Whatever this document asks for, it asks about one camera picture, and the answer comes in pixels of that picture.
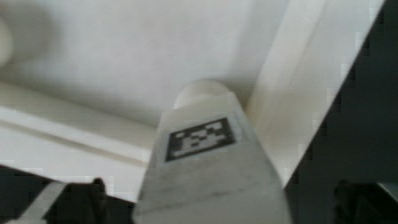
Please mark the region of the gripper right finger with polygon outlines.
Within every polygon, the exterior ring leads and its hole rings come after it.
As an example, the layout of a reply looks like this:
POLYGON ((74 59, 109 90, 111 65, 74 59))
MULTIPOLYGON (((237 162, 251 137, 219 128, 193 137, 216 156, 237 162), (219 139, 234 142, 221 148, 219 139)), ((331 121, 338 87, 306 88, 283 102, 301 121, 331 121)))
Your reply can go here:
POLYGON ((335 198, 335 224, 398 224, 398 183, 342 181, 335 198))

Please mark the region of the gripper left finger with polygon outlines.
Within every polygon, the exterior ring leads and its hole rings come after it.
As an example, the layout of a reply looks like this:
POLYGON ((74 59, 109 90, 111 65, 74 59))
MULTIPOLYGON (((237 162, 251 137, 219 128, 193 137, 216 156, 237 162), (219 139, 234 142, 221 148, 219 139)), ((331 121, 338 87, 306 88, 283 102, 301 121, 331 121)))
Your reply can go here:
POLYGON ((102 178, 90 183, 52 182, 11 224, 136 224, 136 204, 107 194, 102 178))

